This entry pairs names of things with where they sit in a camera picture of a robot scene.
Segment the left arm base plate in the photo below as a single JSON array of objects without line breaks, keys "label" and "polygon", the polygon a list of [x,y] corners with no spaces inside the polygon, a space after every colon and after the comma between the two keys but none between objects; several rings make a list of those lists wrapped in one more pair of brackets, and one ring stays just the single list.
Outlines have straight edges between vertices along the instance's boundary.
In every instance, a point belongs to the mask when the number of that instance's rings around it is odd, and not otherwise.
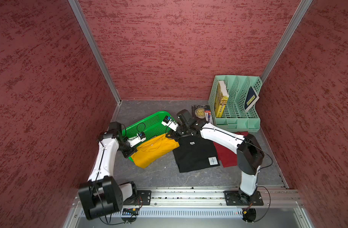
[{"label": "left arm base plate", "polygon": [[136,197],[124,201],[125,206],[149,206],[151,203],[152,191],[138,190]]}]

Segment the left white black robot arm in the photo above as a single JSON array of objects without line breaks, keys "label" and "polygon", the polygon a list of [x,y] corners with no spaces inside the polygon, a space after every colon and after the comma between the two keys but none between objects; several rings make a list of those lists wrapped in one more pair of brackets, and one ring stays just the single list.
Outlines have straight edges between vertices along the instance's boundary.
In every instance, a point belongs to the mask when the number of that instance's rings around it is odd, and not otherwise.
[{"label": "left white black robot arm", "polygon": [[114,164],[117,152],[125,158],[136,149],[130,146],[128,138],[122,134],[122,124],[112,122],[108,131],[98,139],[99,152],[86,183],[79,186],[78,195],[87,220],[93,220],[119,212],[124,204],[138,203],[138,191],[134,182],[117,184],[114,179]]}]

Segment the green plastic basket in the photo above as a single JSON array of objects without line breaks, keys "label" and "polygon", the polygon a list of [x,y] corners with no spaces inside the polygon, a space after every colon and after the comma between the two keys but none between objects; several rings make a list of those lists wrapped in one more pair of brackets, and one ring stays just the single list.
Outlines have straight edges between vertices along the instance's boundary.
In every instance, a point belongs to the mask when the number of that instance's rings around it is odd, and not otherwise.
[{"label": "green plastic basket", "polygon": [[[146,135],[146,140],[144,142],[150,139],[153,139],[157,136],[160,136],[162,134],[165,134],[165,136],[169,138],[170,136],[169,131],[171,129],[162,125],[162,121],[165,118],[165,116],[171,117],[171,115],[166,111],[156,112],[150,115],[149,117],[146,117],[143,120],[126,128],[126,132],[124,133],[124,135],[129,139],[129,138],[135,137],[138,133],[144,132]],[[137,152],[137,147],[140,146],[142,143],[134,146],[135,148],[134,153]]]}]

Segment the black t-shirt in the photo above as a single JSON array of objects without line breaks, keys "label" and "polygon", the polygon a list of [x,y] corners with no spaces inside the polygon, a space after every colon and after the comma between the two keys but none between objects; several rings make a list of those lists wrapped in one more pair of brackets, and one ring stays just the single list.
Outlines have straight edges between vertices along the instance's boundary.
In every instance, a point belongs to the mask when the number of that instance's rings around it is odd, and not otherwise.
[{"label": "black t-shirt", "polygon": [[180,173],[188,173],[220,166],[214,143],[196,136],[178,140],[179,147],[173,150]]}]

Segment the yellow t-shirt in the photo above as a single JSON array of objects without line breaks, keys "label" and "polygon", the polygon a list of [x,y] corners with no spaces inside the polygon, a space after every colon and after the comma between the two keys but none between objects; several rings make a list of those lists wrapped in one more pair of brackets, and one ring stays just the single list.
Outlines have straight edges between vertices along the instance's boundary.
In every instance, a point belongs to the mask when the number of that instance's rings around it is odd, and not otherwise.
[{"label": "yellow t-shirt", "polygon": [[137,152],[131,158],[134,164],[140,168],[147,168],[156,159],[166,155],[180,145],[174,139],[169,139],[162,134],[150,139],[137,147]]}]

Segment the red t-shirt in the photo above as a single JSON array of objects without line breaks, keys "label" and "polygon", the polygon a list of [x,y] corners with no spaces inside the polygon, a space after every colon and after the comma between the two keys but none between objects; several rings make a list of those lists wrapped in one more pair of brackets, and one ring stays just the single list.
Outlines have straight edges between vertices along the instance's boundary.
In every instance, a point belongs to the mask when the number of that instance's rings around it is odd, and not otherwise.
[{"label": "red t-shirt", "polygon": [[238,144],[243,142],[248,133],[240,133],[239,135],[224,134],[220,131],[214,131],[214,133],[216,141],[213,143],[222,166],[224,168],[237,166],[238,157],[234,151],[237,151]]}]

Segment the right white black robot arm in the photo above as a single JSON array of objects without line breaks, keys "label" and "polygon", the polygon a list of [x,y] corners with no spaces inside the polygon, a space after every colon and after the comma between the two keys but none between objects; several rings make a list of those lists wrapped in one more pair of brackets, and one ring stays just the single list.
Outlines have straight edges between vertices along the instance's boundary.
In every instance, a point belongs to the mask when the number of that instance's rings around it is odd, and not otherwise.
[{"label": "right white black robot arm", "polygon": [[198,120],[186,109],[177,113],[177,117],[179,126],[174,131],[175,136],[198,135],[226,147],[237,155],[238,167],[241,170],[239,192],[252,196],[257,190],[258,173],[265,156],[256,138],[251,134],[243,136],[231,133],[209,122]]}]

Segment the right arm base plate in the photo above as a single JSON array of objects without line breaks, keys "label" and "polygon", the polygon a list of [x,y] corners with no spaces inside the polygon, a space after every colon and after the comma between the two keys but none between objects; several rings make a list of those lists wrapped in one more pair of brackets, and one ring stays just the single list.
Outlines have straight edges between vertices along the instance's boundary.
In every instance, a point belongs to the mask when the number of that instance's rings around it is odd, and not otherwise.
[{"label": "right arm base plate", "polygon": [[259,191],[255,191],[251,196],[241,191],[224,191],[223,193],[227,206],[264,206]]}]

